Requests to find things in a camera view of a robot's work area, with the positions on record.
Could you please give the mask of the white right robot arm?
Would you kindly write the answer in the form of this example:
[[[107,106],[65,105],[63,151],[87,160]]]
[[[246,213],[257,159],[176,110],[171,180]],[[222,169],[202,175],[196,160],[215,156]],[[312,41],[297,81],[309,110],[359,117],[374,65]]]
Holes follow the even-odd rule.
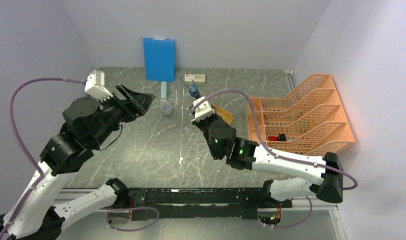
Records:
[[[265,170],[292,176],[288,180],[267,180],[261,193],[266,207],[295,197],[314,196],[338,204],[343,202],[343,167],[337,154],[305,156],[276,149],[237,137],[236,129],[216,114],[191,123],[202,131],[212,157],[226,159],[238,170]]]

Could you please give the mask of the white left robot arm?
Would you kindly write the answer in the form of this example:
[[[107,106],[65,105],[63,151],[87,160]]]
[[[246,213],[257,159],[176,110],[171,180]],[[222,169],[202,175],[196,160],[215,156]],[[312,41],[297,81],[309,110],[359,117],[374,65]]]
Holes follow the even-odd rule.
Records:
[[[119,96],[85,96],[63,111],[64,124],[34,163],[35,173],[15,206],[0,215],[0,237],[55,240],[66,228],[99,209],[130,209],[128,187],[118,178],[75,200],[54,204],[65,184],[122,125],[144,116],[155,96],[116,86]]]

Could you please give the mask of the navy blue card holder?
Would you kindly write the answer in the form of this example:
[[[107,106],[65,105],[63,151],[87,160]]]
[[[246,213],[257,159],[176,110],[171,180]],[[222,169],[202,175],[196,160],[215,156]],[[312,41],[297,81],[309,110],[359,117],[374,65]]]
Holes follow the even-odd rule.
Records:
[[[197,85],[195,84],[194,81],[192,81],[190,84],[186,85],[187,89],[188,89],[188,93],[190,94],[190,96],[192,96],[195,99],[199,99],[201,98],[201,94],[197,88]]]

